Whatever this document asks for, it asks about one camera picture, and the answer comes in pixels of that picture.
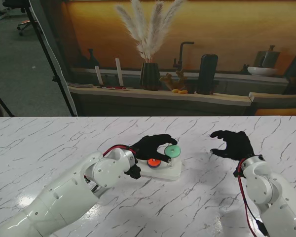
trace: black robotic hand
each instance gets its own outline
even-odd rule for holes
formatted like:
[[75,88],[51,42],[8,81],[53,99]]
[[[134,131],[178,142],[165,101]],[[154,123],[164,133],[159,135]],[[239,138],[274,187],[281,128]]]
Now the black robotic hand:
[[255,155],[251,146],[250,140],[245,132],[231,132],[231,131],[216,131],[211,137],[223,139],[227,143],[225,150],[211,149],[211,153],[233,160],[241,160],[243,158],[250,158]]
[[139,142],[131,146],[135,150],[137,159],[148,160],[148,159],[158,159],[164,162],[170,162],[171,158],[169,156],[160,154],[157,150],[158,147],[171,143],[176,145],[178,142],[173,139],[169,134],[159,134],[153,136],[145,136]]

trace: black vase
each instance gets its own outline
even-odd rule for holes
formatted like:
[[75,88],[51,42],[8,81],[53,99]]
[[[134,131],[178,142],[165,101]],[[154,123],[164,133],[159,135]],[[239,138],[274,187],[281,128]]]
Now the black vase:
[[140,75],[140,85],[145,90],[158,90],[161,87],[158,64],[143,63]]

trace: figurine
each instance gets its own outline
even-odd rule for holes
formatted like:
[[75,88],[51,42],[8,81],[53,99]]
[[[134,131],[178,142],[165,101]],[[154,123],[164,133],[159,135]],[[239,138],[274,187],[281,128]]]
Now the figurine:
[[173,81],[172,75],[169,73],[167,73],[165,77],[161,77],[160,81],[163,81],[173,93],[185,94],[185,91],[181,89],[184,88],[184,80],[187,79],[187,77],[184,76],[183,69],[181,71],[176,71],[176,74],[179,78],[178,81]]

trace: white stick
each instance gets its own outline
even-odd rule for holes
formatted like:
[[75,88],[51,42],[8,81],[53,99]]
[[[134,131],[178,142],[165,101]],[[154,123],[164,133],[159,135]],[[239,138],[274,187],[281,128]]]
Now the white stick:
[[99,80],[100,85],[103,85],[99,66],[95,66],[94,68],[95,68],[95,71],[97,72],[97,76],[98,76],[98,80]]
[[120,68],[120,63],[119,63],[119,58],[115,58],[115,62],[116,62],[116,67],[117,67],[117,74],[118,74],[119,85],[120,86],[124,86],[123,76],[122,76],[122,70]]

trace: circular button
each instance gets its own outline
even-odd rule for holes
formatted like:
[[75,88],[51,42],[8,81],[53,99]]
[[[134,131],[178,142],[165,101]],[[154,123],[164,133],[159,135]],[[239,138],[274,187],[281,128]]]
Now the circular button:
[[180,155],[180,153],[181,153],[181,149],[177,145],[167,146],[164,149],[164,154],[169,156],[170,158],[178,157]]

